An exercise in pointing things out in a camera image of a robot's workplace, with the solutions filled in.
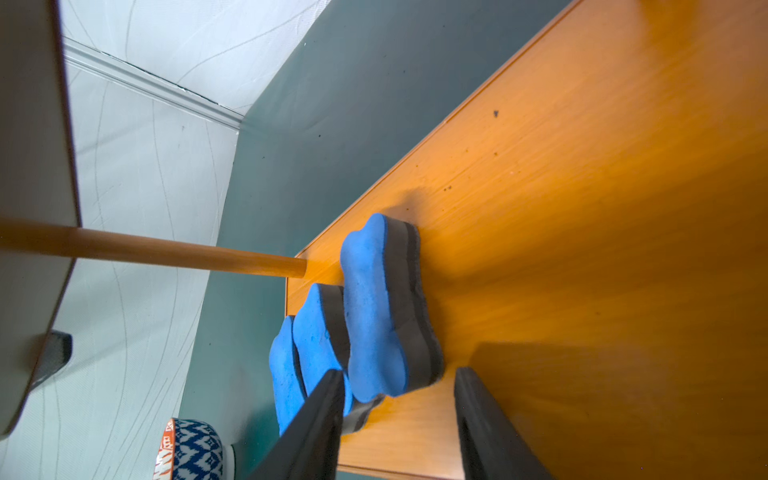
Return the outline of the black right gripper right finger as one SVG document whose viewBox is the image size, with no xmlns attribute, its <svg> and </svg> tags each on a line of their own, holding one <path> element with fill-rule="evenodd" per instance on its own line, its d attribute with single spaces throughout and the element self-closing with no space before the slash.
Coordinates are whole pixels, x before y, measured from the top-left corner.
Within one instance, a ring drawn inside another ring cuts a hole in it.
<svg viewBox="0 0 768 480">
<path fill-rule="evenodd" d="M 552 477 L 472 368 L 456 371 L 454 399 L 467 480 Z"/>
</svg>

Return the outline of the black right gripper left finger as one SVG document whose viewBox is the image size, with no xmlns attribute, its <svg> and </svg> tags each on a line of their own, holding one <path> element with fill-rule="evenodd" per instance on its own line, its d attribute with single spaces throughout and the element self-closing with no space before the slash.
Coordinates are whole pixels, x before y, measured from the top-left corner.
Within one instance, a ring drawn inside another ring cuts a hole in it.
<svg viewBox="0 0 768 480">
<path fill-rule="evenodd" d="M 329 479 L 337 474 L 344 376 L 329 370 L 251 479 Z"/>
</svg>

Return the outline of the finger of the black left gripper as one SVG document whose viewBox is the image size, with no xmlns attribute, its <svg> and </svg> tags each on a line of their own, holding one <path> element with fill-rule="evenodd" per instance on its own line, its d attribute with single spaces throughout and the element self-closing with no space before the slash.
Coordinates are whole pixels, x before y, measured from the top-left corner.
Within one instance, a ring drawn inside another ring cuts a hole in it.
<svg viewBox="0 0 768 480">
<path fill-rule="evenodd" d="M 41 386 L 46 380 L 63 369 L 73 354 L 73 336 L 52 330 L 46 337 L 43 351 L 33 375 L 31 389 Z"/>
</svg>

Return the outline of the blue eraser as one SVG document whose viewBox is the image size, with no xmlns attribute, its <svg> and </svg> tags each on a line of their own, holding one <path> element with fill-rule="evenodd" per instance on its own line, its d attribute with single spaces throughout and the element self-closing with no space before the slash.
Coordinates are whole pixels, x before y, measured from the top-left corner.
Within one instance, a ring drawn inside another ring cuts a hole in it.
<svg viewBox="0 0 768 480">
<path fill-rule="evenodd" d="M 444 374 L 423 290 L 420 246 L 413 224 L 381 213 L 343 241 L 347 374 L 363 402 L 429 387 Z"/>
<path fill-rule="evenodd" d="M 298 350 L 293 339 L 293 316 L 287 316 L 269 352 L 269 368 L 279 434 L 283 435 L 307 398 Z"/>
<path fill-rule="evenodd" d="M 344 313 L 344 288 L 313 284 L 293 319 L 292 337 L 306 397 L 313 393 L 327 371 L 342 371 L 344 418 L 341 434 L 349 435 L 362 430 L 370 413 L 385 397 L 378 395 L 370 402 L 362 402 L 352 392 L 347 374 L 350 339 Z"/>
</svg>

